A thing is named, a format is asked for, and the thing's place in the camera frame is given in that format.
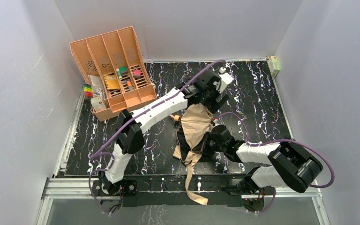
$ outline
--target yellow notebook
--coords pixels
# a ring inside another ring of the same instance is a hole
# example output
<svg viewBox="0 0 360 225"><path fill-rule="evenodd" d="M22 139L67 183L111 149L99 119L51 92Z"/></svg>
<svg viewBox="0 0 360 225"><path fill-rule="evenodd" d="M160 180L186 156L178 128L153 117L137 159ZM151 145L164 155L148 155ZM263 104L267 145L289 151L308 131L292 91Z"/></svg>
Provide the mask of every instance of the yellow notebook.
<svg viewBox="0 0 360 225"><path fill-rule="evenodd" d="M118 79L115 75L105 75L104 82L107 90L120 89Z"/></svg>

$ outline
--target green eraser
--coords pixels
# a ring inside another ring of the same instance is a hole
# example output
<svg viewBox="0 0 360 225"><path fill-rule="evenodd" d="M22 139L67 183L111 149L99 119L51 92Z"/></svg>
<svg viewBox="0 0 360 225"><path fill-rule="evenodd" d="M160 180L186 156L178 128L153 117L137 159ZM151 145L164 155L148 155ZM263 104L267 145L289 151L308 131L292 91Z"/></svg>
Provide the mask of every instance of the green eraser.
<svg viewBox="0 0 360 225"><path fill-rule="evenodd" d="M119 68L119 72L123 73L126 72L128 69L126 69L126 67L121 67Z"/></svg>

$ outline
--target notebook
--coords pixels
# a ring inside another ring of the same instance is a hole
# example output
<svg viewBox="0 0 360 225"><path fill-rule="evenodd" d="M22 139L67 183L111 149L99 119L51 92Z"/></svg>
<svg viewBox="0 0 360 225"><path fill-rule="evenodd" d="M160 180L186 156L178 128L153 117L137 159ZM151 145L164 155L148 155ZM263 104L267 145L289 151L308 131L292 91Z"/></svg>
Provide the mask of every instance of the notebook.
<svg viewBox="0 0 360 225"><path fill-rule="evenodd" d="M104 82L107 90L120 89L118 79L115 75L105 75Z"/></svg>

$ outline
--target beige cloth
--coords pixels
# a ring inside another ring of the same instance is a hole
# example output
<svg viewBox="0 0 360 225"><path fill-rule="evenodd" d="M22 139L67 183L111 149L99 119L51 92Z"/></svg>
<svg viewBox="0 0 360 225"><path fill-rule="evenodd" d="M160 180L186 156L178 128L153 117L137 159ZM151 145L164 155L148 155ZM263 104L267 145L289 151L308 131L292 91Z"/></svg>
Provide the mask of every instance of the beige cloth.
<svg viewBox="0 0 360 225"><path fill-rule="evenodd" d="M210 130L211 120L212 114L200 103L191 105L181 117L181 125L184 130L184 136L191 149L193 149L202 140L205 132ZM179 145L176 146L173 156L181 160ZM200 153L189 151L183 162L187 166L186 193L187 196L194 202L201 205L207 205L207 198L194 194L188 190L194 166L198 163L201 156L202 154Z"/></svg>

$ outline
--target gray floor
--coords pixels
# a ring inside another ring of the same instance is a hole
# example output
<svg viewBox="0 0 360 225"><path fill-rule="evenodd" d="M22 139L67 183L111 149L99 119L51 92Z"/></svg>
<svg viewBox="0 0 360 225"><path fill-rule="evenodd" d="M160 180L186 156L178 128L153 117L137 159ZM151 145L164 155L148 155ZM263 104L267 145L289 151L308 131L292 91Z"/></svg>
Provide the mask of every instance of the gray floor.
<svg viewBox="0 0 360 225"><path fill-rule="evenodd" d="M253 215L242 208L221 205L152 205L122 208L111 217L102 215L92 199L55 199L48 225L122 224L122 225L318 225L311 198L276 198L265 213Z"/></svg>

